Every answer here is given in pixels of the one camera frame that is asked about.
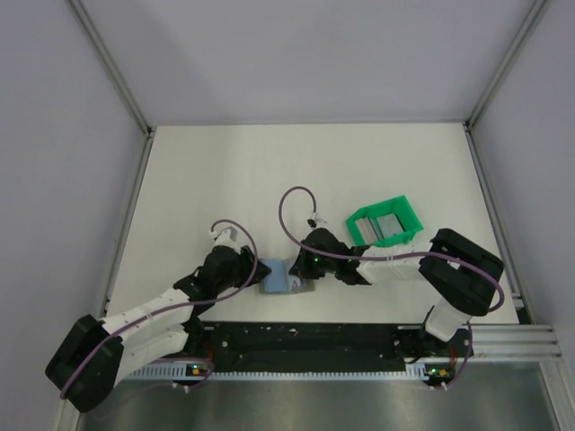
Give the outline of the grey card holder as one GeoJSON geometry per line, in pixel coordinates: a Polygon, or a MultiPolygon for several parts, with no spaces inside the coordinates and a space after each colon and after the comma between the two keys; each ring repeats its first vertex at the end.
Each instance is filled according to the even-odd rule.
{"type": "Polygon", "coordinates": [[[295,260],[295,257],[289,259],[265,259],[263,263],[268,265],[272,272],[261,282],[260,293],[262,295],[295,295],[289,291],[289,281],[293,276],[288,274],[295,260]]]}

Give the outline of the green plastic bin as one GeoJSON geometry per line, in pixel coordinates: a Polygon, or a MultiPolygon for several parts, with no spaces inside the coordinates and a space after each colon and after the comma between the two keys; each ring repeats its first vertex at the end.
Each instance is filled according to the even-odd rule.
{"type": "Polygon", "coordinates": [[[355,245],[375,245],[377,247],[392,247],[400,244],[409,243],[417,233],[423,230],[423,226],[413,211],[411,204],[407,197],[400,196],[396,198],[387,199],[385,201],[362,207],[354,212],[345,222],[348,228],[350,237],[355,245]],[[397,215],[402,224],[404,232],[391,238],[385,239],[377,225],[376,219],[379,216],[387,214],[397,215]],[[375,244],[365,244],[355,225],[355,221],[359,218],[368,218],[372,225],[376,228],[377,232],[381,235],[381,240],[375,244]]]}

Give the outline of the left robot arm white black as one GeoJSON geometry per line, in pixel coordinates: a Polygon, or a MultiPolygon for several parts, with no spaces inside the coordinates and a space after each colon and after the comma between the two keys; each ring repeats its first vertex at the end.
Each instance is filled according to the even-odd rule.
{"type": "Polygon", "coordinates": [[[259,284],[271,272],[247,246],[216,246],[202,265],[149,302],[107,318],[87,314],[77,320],[45,374],[81,413],[98,407],[124,378],[158,359],[190,359],[204,374],[213,356],[199,316],[225,291],[259,284]]]}

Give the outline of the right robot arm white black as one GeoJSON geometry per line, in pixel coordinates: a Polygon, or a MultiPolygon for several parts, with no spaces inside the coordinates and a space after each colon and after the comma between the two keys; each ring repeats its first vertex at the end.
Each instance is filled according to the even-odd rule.
{"type": "Polygon", "coordinates": [[[437,356],[472,317],[502,306],[503,270],[500,258],[449,228],[438,230],[428,243],[393,247],[348,246],[328,229],[316,228],[300,242],[288,274],[300,280],[332,274],[348,286],[427,282],[440,300],[425,318],[419,342],[426,353],[437,356]]]}

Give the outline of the white credit card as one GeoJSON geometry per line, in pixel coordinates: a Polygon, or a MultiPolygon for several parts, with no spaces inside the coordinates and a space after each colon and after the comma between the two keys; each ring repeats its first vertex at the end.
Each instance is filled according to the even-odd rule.
{"type": "Polygon", "coordinates": [[[313,284],[309,283],[305,279],[301,279],[298,277],[292,277],[289,281],[289,291],[294,294],[299,294],[303,292],[307,292],[309,290],[313,290],[313,284]]]}

